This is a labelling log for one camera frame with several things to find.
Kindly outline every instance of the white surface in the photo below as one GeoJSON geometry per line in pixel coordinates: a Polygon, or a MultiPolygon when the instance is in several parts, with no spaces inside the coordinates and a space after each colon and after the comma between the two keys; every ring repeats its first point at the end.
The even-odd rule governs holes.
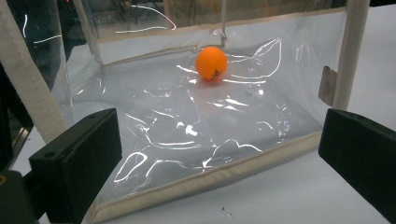
{"type": "MultiPolygon", "coordinates": [[[[349,110],[396,130],[396,6],[369,11],[349,110]]],[[[14,169],[44,143],[32,132],[14,169]]],[[[388,223],[315,151],[231,186],[107,223],[388,223]]]]}

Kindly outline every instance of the plastic sheet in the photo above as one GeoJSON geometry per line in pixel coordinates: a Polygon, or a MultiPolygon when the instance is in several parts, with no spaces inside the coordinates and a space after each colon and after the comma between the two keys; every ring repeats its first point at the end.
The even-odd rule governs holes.
{"type": "Polygon", "coordinates": [[[88,14],[93,19],[85,32],[91,41],[73,48],[68,61],[73,110],[64,113],[75,116],[69,120],[73,123],[98,110],[118,110],[123,159],[99,194],[99,204],[321,130],[328,107],[318,99],[318,87],[323,66],[337,65],[344,10],[271,19],[259,13],[238,20],[236,7],[229,7],[227,17],[234,19],[224,29],[221,5],[216,6],[218,14],[197,16],[184,28],[155,7],[132,7],[142,9],[137,23],[148,25],[140,30],[133,30],[135,19],[116,22],[88,14]],[[144,23],[148,15],[148,21],[158,17],[159,23],[144,23]],[[166,29],[153,31],[158,27],[166,29]],[[129,32],[113,30],[121,28],[129,32]],[[228,69],[216,82],[200,79],[194,66],[197,53],[208,45],[223,48],[228,58],[228,69]]]}

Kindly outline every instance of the transparent plastic container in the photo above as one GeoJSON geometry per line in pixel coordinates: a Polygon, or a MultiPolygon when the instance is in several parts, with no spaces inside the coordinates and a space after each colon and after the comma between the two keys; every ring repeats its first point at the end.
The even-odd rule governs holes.
{"type": "Polygon", "coordinates": [[[73,4],[87,44],[67,61],[73,107],[64,114],[73,124],[115,107],[122,142],[91,221],[152,206],[100,214],[321,130],[329,106],[319,86],[325,66],[337,70],[345,1],[73,4]],[[227,56],[218,81],[196,72],[207,46],[227,56]]]}

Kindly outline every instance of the wrinkled plastic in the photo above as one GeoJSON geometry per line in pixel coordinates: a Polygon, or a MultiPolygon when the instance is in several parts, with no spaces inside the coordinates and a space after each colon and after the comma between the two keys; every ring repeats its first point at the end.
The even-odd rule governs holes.
{"type": "MultiPolygon", "coordinates": [[[[272,6],[266,10],[282,7],[264,2],[272,6]]],[[[314,9],[310,1],[303,2],[314,9]]],[[[217,4],[212,12],[220,13],[217,4]]],[[[116,107],[122,141],[123,159],[99,194],[99,203],[160,187],[321,129],[328,107],[318,99],[318,87],[323,66],[336,66],[344,11],[263,20],[250,14],[238,19],[246,13],[232,5],[227,8],[227,18],[232,19],[225,33],[221,15],[213,16],[210,10],[177,29],[169,26],[173,22],[177,27],[177,16],[166,19],[166,13],[157,13],[160,23],[151,27],[166,27],[163,33],[142,28],[113,35],[105,35],[103,26],[116,24],[120,31],[132,31],[135,20],[106,21],[85,7],[80,11],[95,21],[83,24],[83,29],[91,29],[86,30],[92,34],[89,46],[73,48],[68,61],[74,107],[64,113],[79,120],[116,107]],[[223,48],[228,58],[228,69],[216,82],[200,79],[195,70],[195,57],[207,45],[223,48]]],[[[137,24],[148,25],[144,8],[138,9],[142,15],[137,24]]],[[[257,4],[250,9],[258,11],[257,4]]],[[[261,18],[259,12],[252,14],[261,18]]]]}

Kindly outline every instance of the ping pong ball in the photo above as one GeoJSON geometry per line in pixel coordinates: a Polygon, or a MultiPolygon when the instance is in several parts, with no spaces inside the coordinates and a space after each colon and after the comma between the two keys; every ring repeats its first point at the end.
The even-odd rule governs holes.
{"type": "Polygon", "coordinates": [[[227,69],[227,57],[221,49],[207,47],[198,54],[195,68],[202,78],[215,80],[227,69]]]}

